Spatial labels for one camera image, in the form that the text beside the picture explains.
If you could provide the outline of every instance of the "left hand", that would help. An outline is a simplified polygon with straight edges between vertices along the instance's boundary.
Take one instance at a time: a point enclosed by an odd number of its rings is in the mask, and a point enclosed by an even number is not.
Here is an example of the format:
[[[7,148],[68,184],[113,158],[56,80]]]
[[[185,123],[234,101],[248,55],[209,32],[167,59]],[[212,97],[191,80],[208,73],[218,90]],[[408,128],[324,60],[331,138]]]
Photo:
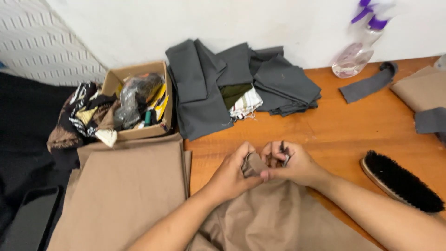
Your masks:
[[[207,192],[219,205],[262,184],[261,177],[245,178],[241,169],[248,153],[254,151],[255,148],[249,142],[245,142],[233,154],[226,156],[211,180],[203,187],[203,192]]]

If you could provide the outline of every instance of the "open cardboard box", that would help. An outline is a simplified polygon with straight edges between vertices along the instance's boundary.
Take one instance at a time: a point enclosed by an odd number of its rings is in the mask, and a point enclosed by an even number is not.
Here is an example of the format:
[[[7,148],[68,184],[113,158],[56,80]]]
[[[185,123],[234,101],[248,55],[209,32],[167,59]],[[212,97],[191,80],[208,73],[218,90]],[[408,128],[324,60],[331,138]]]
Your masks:
[[[164,61],[154,61],[144,64],[132,65],[122,68],[110,69],[105,76],[104,84],[102,86],[102,93],[112,96],[119,86],[124,85],[124,79],[132,77],[137,74],[155,72],[162,74],[166,80],[166,93],[169,95],[167,105],[164,110],[164,116],[161,123],[151,125],[141,129],[129,129],[118,132],[117,140],[129,140],[136,138],[149,138],[166,134],[172,123],[172,81],[167,73],[166,63]]]

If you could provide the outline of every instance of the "wooden tabletop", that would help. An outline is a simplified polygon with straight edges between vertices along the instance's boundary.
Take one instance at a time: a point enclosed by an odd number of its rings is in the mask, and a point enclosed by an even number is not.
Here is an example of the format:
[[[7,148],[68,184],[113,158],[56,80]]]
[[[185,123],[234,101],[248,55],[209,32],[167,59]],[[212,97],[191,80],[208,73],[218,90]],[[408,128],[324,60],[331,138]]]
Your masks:
[[[437,57],[396,61],[399,71],[395,81],[430,65]],[[373,149],[396,160],[446,198],[446,150],[433,134],[417,134],[413,112],[390,89],[384,88],[357,102],[347,104],[338,88],[367,78],[379,71],[380,63],[368,64],[361,73],[339,79],[331,68],[305,70],[305,74],[322,88],[319,107],[286,117],[255,113],[255,119],[237,121],[229,129],[192,142],[191,193],[197,192],[212,177],[226,154],[243,141],[249,141],[258,152],[269,141],[297,142],[330,172],[385,195],[362,171],[359,160]],[[333,202],[316,191],[318,201],[344,223],[377,242]]]

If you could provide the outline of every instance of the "spray bottle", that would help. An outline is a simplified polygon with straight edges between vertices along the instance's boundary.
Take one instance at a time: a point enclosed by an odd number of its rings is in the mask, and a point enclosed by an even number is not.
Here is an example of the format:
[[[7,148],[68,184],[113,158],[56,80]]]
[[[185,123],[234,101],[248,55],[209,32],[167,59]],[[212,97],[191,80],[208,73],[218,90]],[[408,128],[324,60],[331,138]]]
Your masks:
[[[395,15],[396,4],[392,0],[361,0],[363,10],[351,21],[352,24],[373,13],[365,26],[361,39],[348,46],[332,66],[333,73],[339,78],[353,77],[364,69],[373,56],[372,45],[383,34],[384,27]]]

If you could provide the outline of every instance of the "plastic bag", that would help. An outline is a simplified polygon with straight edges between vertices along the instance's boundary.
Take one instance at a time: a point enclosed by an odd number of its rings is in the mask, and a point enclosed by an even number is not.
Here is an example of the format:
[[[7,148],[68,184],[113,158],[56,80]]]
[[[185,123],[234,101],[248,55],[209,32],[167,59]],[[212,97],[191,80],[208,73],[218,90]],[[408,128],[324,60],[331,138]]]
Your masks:
[[[124,80],[121,90],[121,107],[115,111],[113,122],[116,129],[127,130],[133,127],[145,112],[147,102],[157,93],[164,83],[164,76],[158,73],[137,75]]]

